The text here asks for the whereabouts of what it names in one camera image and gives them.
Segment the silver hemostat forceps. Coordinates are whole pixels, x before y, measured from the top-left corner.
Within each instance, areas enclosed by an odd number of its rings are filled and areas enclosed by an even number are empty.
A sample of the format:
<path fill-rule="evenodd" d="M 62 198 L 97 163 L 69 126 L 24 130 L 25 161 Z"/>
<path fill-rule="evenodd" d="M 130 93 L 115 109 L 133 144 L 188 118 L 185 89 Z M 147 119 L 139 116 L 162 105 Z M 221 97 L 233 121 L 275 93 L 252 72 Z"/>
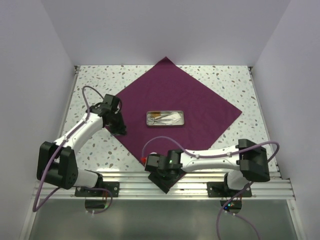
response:
<path fill-rule="evenodd" d="M 174 121 L 176 120 L 175 118 L 169 118 L 169 119 L 163 119 L 163 118 L 153 118 L 153 117 L 148 117 L 147 123 L 150 125 L 172 125 Z"/>

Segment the orange bandage strip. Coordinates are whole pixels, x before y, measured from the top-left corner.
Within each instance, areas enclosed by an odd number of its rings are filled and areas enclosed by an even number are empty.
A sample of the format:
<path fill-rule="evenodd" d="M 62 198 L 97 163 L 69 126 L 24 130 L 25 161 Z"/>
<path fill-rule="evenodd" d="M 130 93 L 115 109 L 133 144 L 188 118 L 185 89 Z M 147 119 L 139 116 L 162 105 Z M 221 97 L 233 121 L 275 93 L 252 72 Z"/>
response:
<path fill-rule="evenodd" d="M 156 113 L 156 112 L 154 112 L 154 113 L 151 114 L 151 116 L 152 116 L 153 118 L 160 117 L 161 115 L 162 115 L 161 113 Z"/>

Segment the white gauze pad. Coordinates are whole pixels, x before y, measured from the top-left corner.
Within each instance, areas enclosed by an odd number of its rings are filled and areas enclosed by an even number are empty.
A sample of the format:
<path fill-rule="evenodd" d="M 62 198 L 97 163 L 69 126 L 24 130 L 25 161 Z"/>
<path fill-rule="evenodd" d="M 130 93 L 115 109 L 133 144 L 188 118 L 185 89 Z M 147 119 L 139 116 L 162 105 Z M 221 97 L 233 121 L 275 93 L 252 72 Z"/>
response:
<path fill-rule="evenodd" d="M 171 123 L 176 124 L 182 120 L 183 115 L 176 112 L 176 113 L 172 114 L 170 117 L 171 117 Z"/>

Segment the purple cloth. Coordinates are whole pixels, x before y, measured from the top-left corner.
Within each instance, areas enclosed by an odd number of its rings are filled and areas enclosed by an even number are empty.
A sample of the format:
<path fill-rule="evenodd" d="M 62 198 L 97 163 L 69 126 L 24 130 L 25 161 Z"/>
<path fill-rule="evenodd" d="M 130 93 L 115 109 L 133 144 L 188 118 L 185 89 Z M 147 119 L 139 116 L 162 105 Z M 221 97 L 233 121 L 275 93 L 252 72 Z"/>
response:
<path fill-rule="evenodd" d="M 176 66 L 167 57 L 116 94 L 122 101 L 127 134 L 117 136 L 125 147 L 115 157 L 121 172 L 140 172 L 142 149 L 166 154 L 177 149 L 207 150 L 235 122 L 242 111 Z M 182 126 L 147 126 L 148 111 L 183 111 Z"/>

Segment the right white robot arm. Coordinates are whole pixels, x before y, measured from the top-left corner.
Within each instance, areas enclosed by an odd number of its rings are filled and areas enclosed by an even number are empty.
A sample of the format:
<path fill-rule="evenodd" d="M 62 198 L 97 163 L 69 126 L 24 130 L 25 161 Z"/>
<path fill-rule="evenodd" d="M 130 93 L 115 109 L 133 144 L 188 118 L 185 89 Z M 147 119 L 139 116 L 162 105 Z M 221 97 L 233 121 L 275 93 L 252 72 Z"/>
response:
<path fill-rule="evenodd" d="M 251 182 L 270 180 L 269 159 L 265 143 L 239 139 L 238 143 L 221 149 L 191 150 L 179 146 L 166 155 L 150 153 L 144 159 L 144 169 L 164 193 L 186 174 L 200 170 L 226 169 L 223 192 L 235 196 Z"/>

